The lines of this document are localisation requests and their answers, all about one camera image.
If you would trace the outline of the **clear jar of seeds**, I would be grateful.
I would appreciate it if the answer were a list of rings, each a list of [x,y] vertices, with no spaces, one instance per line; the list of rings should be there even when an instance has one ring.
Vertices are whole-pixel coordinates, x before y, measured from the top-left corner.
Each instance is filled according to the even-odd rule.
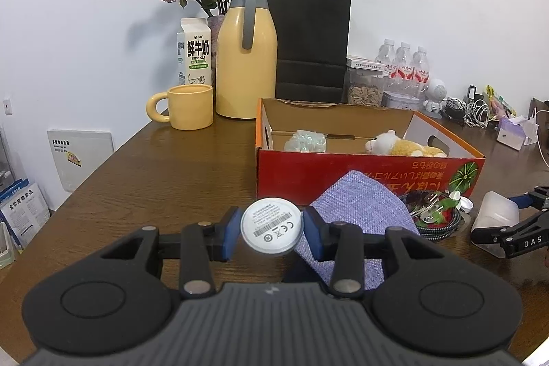
[[[346,59],[344,100],[347,104],[379,107],[384,89],[383,63],[355,56]]]

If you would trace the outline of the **water bottle right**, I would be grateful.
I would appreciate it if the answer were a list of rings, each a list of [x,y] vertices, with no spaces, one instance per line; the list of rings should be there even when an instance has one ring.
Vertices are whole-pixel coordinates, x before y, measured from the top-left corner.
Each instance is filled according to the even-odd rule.
[[[430,64],[427,58],[427,50],[424,47],[419,46],[417,51],[413,54],[412,68],[414,95],[420,97],[421,92],[427,86],[430,77]]]

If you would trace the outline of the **white plastic container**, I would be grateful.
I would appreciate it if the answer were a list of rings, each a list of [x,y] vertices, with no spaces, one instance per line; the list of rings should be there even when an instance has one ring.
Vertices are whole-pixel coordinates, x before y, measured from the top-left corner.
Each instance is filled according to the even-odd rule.
[[[499,240],[501,230],[518,222],[518,205],[499,193],[489,191],[485,194],[473,222],[470,241],[491,255],[504,259],[505,252]]]

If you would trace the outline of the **yellow ceramic mug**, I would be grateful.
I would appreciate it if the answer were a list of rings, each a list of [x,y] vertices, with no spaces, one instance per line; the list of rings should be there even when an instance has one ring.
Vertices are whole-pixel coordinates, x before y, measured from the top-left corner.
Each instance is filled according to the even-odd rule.
[[[157,103],[167,100],[167,115],[157,110]],[[180,131],[207,128],[213,122],[213,87],[208,84],[184,84],[166,92],[154,94],[146,104],[148,117],[159,123],[169,123]]]

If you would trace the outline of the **blue white leaflets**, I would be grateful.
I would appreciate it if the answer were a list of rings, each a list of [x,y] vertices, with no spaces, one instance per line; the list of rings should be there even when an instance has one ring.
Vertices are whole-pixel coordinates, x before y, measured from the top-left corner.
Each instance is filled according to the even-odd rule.
[[[36,183],[15,181],[1,192],[1,220],[18,250],[23,251],[50,218],[50,211]]]

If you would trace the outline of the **water bottle middle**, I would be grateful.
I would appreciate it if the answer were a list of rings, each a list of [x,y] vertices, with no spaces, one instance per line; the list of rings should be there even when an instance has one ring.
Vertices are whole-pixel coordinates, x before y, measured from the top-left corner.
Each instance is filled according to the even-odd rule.
[[[411,89],[413,68],[411,66],[410,44],[402,42],[393,59],[395,71],[393,75],[396,93],[407,95]]]

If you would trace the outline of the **black paper shopping bag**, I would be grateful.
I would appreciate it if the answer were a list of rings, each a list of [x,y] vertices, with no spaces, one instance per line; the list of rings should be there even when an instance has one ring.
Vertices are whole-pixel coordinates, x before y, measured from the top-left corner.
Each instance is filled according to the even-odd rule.
[[[343,98],[352,0],[268,0],[278,50],[276,98]]]

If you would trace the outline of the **water bottle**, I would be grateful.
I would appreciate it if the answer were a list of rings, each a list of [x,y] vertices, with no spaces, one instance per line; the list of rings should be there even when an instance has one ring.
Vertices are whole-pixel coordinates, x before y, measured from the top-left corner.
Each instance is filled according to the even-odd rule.
[[[417,51],[413,54],[412,68],[414,95],[420,97],[421,92],[427,86],[430,77],[430,64],[427,58],[427,50],[424,47],[419,46]]]
[[[379,47],[378,55],[375,61],[383,63],[384,65],[391,64],[396,57],[395,41],[391,39],[385,39],[383,44]]]
[[[407,95],[411,89],[413,68],[411,66],[410,44],[402,42],[393,59],[395,71],[393,75],[396,93]]]

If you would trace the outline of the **white robot figurine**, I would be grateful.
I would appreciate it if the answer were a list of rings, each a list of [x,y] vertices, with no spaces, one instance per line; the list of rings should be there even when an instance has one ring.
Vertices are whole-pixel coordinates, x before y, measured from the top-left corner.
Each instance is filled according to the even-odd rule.
[[[440,79],[430,79],[425,91],[423,110],[432,118],[441,117],[442,102],[447,97],[447,87]]]

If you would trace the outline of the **white wall panel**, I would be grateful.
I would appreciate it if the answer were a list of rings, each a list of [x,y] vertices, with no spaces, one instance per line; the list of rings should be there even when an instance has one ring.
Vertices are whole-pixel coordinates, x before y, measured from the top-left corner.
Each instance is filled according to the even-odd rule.
[[[63,189],[74,192],[114,152],[105,131],[47,130],[50,151]]]

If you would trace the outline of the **pale green mesh sponge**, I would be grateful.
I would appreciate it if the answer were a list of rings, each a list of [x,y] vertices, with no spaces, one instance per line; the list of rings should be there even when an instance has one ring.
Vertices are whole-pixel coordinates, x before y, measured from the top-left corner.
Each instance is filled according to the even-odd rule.
[[[298,130],[285,143],[284,151],[325,153],[327,151],[327,138],[322,133]]]

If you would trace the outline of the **white milk carton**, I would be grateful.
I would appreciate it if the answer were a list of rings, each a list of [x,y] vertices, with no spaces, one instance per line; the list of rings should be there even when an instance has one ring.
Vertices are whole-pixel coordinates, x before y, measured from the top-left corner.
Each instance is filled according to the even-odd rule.
[[[204,17],[183,17],[177,33],[179,84],[211,85],[211,30]]]

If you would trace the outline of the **yellow thermos jug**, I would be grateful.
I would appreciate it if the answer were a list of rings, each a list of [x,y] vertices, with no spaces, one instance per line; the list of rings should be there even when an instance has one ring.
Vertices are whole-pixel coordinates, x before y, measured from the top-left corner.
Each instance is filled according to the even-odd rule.
[[[218,35],[216,112],[253,119],[276,94],[277,35],[268,0],[231,0]]]

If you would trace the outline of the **red cardboard box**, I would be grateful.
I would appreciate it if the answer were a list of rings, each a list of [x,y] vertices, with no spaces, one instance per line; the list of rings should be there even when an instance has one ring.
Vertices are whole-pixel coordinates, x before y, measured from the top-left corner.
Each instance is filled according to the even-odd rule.
[[[286,152],[298,130],[322,133],[325,153]],[[394,130],[421,145],[438,144],[446,158],[366,154],[365,144]],[[484,155],[435,120],[405,109],[346,104],[260,101],[256,119],[256,194],[307,205],[350,171],[382,183],[397,195],[415,189],[472,193]]]

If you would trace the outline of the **purple woven fabric pouch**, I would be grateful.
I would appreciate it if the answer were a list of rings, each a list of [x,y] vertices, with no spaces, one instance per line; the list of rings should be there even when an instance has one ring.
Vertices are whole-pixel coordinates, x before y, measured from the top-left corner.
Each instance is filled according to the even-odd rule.
[[[311,206],[327,223],[344,221],[361,227],[365,233],[379,235],[384,235],[386,227],[399,226],[419,235],[404,202],[386,186],[358,171],[350,171],[340,178]],[[311,280],[300,279],[301,273],[298,273],[297,281],[324,282],[328,286],[334,262],[314,260],[304,234],[295,251],[315,272]],[[365,280],[367,290],[384,282],[381,260],[365,260]]]

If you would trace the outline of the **yellow plush toy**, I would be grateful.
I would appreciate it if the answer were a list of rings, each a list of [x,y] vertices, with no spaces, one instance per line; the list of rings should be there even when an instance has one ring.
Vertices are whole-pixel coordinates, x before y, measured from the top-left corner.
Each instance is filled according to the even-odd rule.
[[[365,144],[366,154],[402,157],[439,157],[447,154],[439,148],[424,146],[419,143],[399,138],[394,130],[379,134]]]

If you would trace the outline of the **purple tissue pack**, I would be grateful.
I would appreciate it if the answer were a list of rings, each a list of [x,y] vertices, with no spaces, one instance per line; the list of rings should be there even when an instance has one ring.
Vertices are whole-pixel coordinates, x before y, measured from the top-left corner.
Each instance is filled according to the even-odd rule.
[[[496,140],[515,151],[521,151],[524,146],[538,142],[539,125],[533,118],[524,116],[515,118],[502,117],[499,120],[499,132]]]

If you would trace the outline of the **white round disc device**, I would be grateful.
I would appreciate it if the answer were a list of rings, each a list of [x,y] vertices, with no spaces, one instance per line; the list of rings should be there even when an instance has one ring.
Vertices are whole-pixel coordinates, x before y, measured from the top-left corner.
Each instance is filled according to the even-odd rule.
[[[240,233],[258,253],[279,256],[295,248],[302,237],[302,211],[281,198],[264,198],[247,206]]]

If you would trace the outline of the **water bottle left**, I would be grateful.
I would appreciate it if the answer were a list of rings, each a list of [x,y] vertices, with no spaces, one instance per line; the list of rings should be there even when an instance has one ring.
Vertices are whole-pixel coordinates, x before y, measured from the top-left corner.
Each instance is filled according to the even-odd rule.
[[[385,39],[383,44],[379,47],[378,55],[375,61],[383,63],[384,65],[391,64],[396,57],[395,41],[391,39]]]

